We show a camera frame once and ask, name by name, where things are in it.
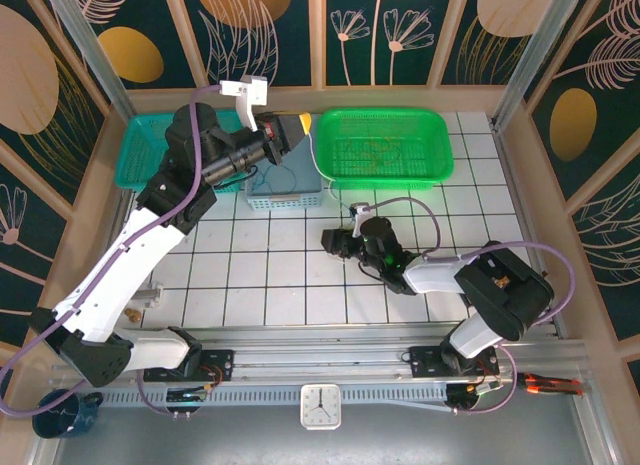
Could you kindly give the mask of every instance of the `green basket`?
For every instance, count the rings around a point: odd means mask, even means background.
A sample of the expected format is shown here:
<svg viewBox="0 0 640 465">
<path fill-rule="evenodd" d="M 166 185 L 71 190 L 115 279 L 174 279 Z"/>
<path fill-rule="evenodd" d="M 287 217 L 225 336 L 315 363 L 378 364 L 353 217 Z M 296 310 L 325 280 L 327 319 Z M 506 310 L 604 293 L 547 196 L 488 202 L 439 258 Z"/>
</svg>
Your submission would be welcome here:
<svg viewBox="0 0 640 465">
<path fill-rule="evenodd" d="M 318 167 L 341 189 L 427 189 L 453 173 L 447 125 L 412 108 L 344 108 L 318 121 Z"/>
<path fill-rule="evenodd" d="M 236 132 L 242 128 L 238 115 L 233 110 L 216 112 L 220 127 L 226 132 Z M 116 165 L 115 183 L 120 188 L 141 192 L 147 182 L 158 171 L 164 152 L 169 145 L 164 136 L 173 121 L 173 113 L 150 113 L 136 115 L 129 120 L 127 132 Z M 229 178 L 233 180 L 244 174 Z M 217 189 L 216 193 L 237 192 L 240 183 Z"/>
</svg>

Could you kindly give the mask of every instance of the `metal base plate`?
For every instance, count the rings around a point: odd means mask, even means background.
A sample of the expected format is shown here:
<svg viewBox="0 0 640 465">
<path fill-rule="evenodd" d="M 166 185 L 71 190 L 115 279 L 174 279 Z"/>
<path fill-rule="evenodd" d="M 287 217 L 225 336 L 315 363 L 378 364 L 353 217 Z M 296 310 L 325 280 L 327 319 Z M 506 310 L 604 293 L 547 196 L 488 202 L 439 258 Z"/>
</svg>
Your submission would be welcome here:
<svg viewBox="0 0 640 465">
<path fill-rule="evenodd" d="M 499 375 L 500 367 L 496 351 L 493 347 L 483 350 L 476 358 L 485 368 L 476 364 L 471 370 L 458 375 L 454 370 L 444 363 L 440 355 L 441 348 L 433 347 L 411 347 L 409 348 L 409 363 L 413 378 L 442 378 L 442 377 L 483 377 L 485 375 Z"/>
<path fill-rule="evenodd" d="M 218 370 L 222 371 L 222 381 L 231 380 L 233 372 L 233 350 L 203 350 L 200 355 L 198 369 L 189 378 L 166 368 L 148 368 L 144 371 L 144 381 L 173 383 L 173 382 L 211 382 L 209 370 L 218 377 Z"/>
</svg>

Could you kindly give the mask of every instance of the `white tiled floor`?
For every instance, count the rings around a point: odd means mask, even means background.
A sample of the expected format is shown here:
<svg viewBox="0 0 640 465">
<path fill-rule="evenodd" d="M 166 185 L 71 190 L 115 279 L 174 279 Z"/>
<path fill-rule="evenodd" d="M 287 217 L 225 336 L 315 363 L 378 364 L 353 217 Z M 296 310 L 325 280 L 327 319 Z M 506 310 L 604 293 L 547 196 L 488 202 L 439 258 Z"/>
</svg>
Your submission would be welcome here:
<svg viewBox="0 0 640 465">
<path fill-rule="evenodd" d="M 442 249 L 436 256 L 475 250 L 489 238 L 522 239 L 486 117 L 443 116 L 455 171 L 442 186 L 336 193 L 348 204 L 379 203 L 409 193 L 424 201 L 441 229 Z M 167 293 L 159 308 L 145 312 L 142 327 L 404 323 L 468 316 L 457 295 L 397 295 L 363 275 L 356 260 L 327 255 L 320 244 L 322 230 L 347 225 L 350 219 L 328 193 L 321 207 L 306 212 L 254 212 L 243 192 L 217 197 L 197 228 L 154 270 L 152 280 L 161 282 Z M 433 223 L 418 205 L 399 202 L 378 212 L 391 220 L 405 248 L 434 245 Z M 524 250 L 514 252 L 528 260 Z"/>
</svg>

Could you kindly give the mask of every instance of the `white clock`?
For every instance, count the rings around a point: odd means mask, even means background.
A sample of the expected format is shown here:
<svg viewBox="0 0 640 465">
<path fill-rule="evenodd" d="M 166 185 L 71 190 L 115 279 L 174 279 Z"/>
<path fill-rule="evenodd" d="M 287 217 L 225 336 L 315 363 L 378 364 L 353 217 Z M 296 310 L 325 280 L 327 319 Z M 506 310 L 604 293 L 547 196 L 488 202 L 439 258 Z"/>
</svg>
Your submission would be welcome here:
<svg viewBox="0 0 640 465">
<path fill-rule="evenodd" d="M 300 397 L 300 422 L 307 430 L 335 430 L 342 420 L 340 387 L 304 385 Z"/>
</svg>

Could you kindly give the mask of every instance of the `blue cup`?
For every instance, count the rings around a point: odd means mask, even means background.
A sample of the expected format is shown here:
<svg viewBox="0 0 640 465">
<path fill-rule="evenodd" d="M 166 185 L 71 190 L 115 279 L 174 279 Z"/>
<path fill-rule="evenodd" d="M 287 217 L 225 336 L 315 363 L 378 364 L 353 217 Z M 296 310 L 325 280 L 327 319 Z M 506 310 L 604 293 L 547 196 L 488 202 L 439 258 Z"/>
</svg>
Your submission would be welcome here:
<svg viewBox="0 0 640 465">
<path fill-rule="evenodd" d="M 53 402 L 67 391 L 54 390 L 40 400 L 38 407 Z M 71 438 L 87 433 L 98 417 L 102 398 L 100 392 L 84 397 L 73 394 L 51 410 L 35 415 L 32 419 L 33 430 L 42 438 Z"/>
</svg>

